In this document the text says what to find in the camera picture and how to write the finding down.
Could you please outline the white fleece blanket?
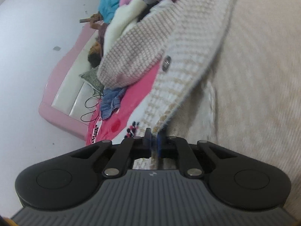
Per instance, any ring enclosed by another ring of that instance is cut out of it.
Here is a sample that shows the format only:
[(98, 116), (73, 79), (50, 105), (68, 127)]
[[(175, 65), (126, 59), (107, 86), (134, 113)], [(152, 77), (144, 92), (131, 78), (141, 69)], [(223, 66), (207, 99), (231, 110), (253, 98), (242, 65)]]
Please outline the white fleece blanket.
[(114, 17), (107, 27), (104, 35), (104, 55), (109, 52), (126, 27), (132, 21), (137, 20), (138, 16), (146, 8), (146, 6), (146, 3), (142, 0), (131, 0), (129, 4), (122, 5), (115, 11)]

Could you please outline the pink floral bed sheet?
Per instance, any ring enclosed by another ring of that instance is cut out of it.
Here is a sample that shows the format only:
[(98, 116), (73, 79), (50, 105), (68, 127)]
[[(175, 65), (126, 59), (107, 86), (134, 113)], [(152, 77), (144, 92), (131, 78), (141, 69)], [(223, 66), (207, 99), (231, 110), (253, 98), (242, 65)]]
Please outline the pink floral bed sheet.
[(160, 63), (157, 63), (141, 80), (128, 87), (121, 99), (120, 108), (115, 110), (108, 119), (102, 120), (100, 102), (97, 103), (96, 110), (88, 123), (86, 145), (101, 140), (111, 140), (113, 144), (119, 144), (124, 137), (134, 135), (128, 133), (128, 129), (139, 130), (148, 94), (159, 69)]

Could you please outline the blue denim garment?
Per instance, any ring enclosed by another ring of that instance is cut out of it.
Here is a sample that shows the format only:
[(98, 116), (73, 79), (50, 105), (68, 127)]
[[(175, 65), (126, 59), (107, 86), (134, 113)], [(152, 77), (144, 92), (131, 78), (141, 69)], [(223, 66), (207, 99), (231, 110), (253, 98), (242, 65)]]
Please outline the blue denim garment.
[(127, 87), (104, 89), (100, 103), (100, 115), (102, 120), (108, 119), (114, 111), (120, 108), (121, 100), (126, 90)]

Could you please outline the pink bed headboard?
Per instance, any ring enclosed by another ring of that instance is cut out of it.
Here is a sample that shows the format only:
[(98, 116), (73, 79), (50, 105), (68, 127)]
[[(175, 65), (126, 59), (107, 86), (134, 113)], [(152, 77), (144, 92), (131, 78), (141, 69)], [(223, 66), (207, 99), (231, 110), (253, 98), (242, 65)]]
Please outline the pink bed headboard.
[(89, 49), (97, 31), (85, 25), (73, 48), (58, 62), (45, 86), (39, 114), (50, 124), (82, 140), (87, 135), (96, 92), (80, 77), (90, 71)]

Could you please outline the blue crumpled cloth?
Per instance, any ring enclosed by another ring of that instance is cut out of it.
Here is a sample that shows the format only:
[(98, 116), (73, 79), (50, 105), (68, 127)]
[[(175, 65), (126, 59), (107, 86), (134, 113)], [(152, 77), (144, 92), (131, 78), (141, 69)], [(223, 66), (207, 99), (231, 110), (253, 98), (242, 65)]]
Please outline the blue crumpled cloth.
[(104, 23), (109, 24), (119, 7), (120, 0), (100, 0), (98, 12), (102, 15)]

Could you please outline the beige white houndstooth cardigan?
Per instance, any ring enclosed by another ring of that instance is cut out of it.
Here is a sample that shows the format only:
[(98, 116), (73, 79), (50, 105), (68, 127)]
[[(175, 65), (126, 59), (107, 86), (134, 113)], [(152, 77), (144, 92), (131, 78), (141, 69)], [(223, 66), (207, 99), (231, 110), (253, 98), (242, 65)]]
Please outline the beige white houndstooth cardigan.
[(107, 87), (160, 63), (140, 119), (154, 134), (206, 139), (300, 178), (300, 0), (177, 0), (104, 56)]

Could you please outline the person lying on bed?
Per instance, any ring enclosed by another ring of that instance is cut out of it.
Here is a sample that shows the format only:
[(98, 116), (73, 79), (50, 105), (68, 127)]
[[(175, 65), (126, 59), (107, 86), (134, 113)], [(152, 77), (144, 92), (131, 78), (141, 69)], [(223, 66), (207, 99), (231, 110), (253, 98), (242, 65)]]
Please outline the person lying on bed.
[(104, 18), (100, 12), (93, 14), (89, 19), (85, 19), (85, 22), (89, 23), (91, 29), (97, 31), (97, 38), (95, 39), (95, 43), (91, 46), (87, 58), (91, 67), (96, 68), (99, 66), (104, 54), (104, 37), (108, 24), (104, 22)]

